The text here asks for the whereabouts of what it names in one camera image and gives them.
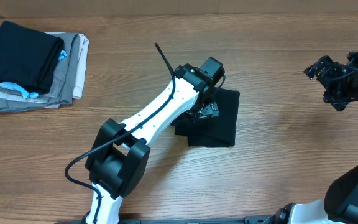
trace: table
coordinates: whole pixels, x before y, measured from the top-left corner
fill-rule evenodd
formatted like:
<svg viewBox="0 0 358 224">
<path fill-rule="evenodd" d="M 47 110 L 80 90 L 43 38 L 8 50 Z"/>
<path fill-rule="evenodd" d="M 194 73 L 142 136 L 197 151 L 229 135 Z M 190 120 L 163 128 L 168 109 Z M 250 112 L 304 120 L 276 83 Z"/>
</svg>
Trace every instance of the table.
<svg viewBox="0 0 358 224">
<path fill-rule="evenodd" d="M 109 118 L 122 121 L 166 87 L 173 67 L 223 63 L 223 88 L 241 92 L 236 145 L 188 147 L 167 128 L 122 218 L 240 218 L 324 198 L 358 164 L 358 104 L 337 112 L 303 70 L 358 50 L 358 13 L 11 19 L 41 31 L 81 32 L 90 48 L 81 100 L 59 110 L 0 114 L 0 223 L 79 220 L 92 192 L 65 166 Z M 70 171 L 88 180 L 81 161 Z"/>
</svg>

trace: wooden surface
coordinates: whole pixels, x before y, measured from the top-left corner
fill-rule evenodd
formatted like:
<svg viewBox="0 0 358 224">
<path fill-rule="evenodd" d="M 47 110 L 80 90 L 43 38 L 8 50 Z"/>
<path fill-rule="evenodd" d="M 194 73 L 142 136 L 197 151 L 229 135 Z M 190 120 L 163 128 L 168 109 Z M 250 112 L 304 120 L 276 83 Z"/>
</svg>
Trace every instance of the wooden surface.
<svg viewBox="0 0 358 224">
<path fill-rule="evenodd" d="M 358 12 L 353 0 L 0 0 L 0 17 Z"/>
<path fill-rule="evenodd" d="M 109 118 L 145 107 L 176 67 L 223 63 L 224 88 L 241 92 L 236 145 L 188 147 L 166 129 L 146 173 L 124 199 L 124 218 L 234 218 L 323 198 L 358 164 L 358 104 L 337 112 L 303 70 L 322 55 L 358 50 L 358 13 L 13 19 L 91 41 L 83 99 L 59 110 L 0 114 L 0 223 L 80 219 L 90 190 L 64 177 Z M 88 180 L 84 161 L 72 176 Z"/>
</svg>

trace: beige wall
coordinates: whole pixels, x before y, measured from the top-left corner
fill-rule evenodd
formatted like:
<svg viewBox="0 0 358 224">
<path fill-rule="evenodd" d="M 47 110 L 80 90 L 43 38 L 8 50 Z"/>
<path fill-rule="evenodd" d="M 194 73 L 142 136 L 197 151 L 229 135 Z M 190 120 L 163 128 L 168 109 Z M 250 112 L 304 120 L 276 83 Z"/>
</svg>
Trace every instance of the beige wall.
<svg viewBox="0 0 358 224">
<path fill-rule="evenodd" d="M 355 11 L 357 0 L 0 0 L 0 17 Z"/>
</svg>

